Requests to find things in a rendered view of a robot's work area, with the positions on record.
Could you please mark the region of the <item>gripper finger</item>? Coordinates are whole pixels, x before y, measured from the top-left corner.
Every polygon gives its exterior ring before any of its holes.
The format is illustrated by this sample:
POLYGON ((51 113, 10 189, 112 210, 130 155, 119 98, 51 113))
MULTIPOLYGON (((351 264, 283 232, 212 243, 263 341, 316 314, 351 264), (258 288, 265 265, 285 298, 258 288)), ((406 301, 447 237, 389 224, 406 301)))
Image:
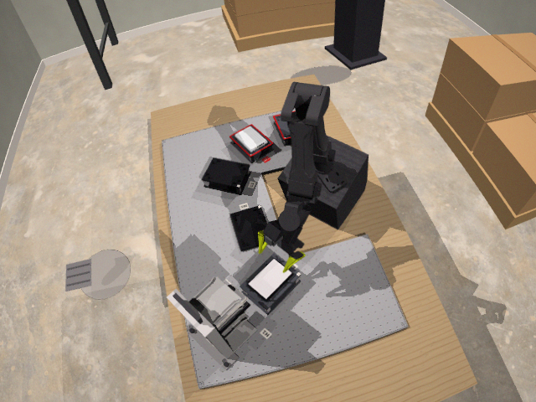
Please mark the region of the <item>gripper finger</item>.
POLYGON ((267 246, 267 243, 264 242, 264 234, 263 234, 263 230, 259 231, 258 232, 258 239, 259 239, 259 254, 263 252, 263 250, 265 249, 265 247, 267 246), (264 242, 264 244, 263 244, 264 242))
MULTIPOLYGON (((303 257, 305 257, 306 255, 302 252, 303 254, 303 257)), ((288 260, 287 260, 287 263, 285 265, 285 268, 283 270, 283 273, 285 273, 288 269, 290 269, 295 263, 297 263, 300 259, 302 259, 303 257, 299 258, 299 259, 293 259, 291 256, 289 256, 288 260), (296 261, 296 262, 295 262, 296 261), (293 264, 292 264, 293 263, 293 264), (291 265, 292 264, 292 265, 291 265), (291 265, 291 266, 290 266, 291 265), (289 267, 289 268, 288 268, 289 267)))

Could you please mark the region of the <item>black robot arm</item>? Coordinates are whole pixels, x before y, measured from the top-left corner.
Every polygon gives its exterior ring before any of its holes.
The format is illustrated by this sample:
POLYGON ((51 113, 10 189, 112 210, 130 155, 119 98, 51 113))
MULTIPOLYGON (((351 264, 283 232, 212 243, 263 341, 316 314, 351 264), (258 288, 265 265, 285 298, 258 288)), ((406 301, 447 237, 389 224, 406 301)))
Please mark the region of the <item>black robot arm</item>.
POLYGON ((330 87, 326 85, 292 82, 288 91, 281 110, 281 121, 287 121, 291 134, 288 201, 278 220, 265 227, 264 240, 269 246, 281 240, 289 245, 296 242, 303 229, 299 226, 305 224, 312 211, 307 204, 314 204, 321 194, 322 184, 317 183, 317 176, 330 193, 348 183, 334 163, 336 151, 331 150, 332 143, 325 132, 323 116, 329 101, 330 87))

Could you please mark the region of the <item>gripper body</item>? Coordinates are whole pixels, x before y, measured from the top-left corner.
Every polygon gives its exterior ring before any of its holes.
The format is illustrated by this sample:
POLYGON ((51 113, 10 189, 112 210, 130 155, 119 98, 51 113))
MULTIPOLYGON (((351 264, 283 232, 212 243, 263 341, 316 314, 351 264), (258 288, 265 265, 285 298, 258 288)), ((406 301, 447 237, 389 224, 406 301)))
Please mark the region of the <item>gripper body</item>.
POLYGON ((279 246, 281 249, 283 249, 288 255, 290 255, 293 259, 299 259, 303 257, 303 254, 300 251, 294 252, 297 248, 302 248, 304 243, 300 241, 299 239, 296 240, 293 244, 287 244, 284 240, 281 240, 277 246, 279 246))

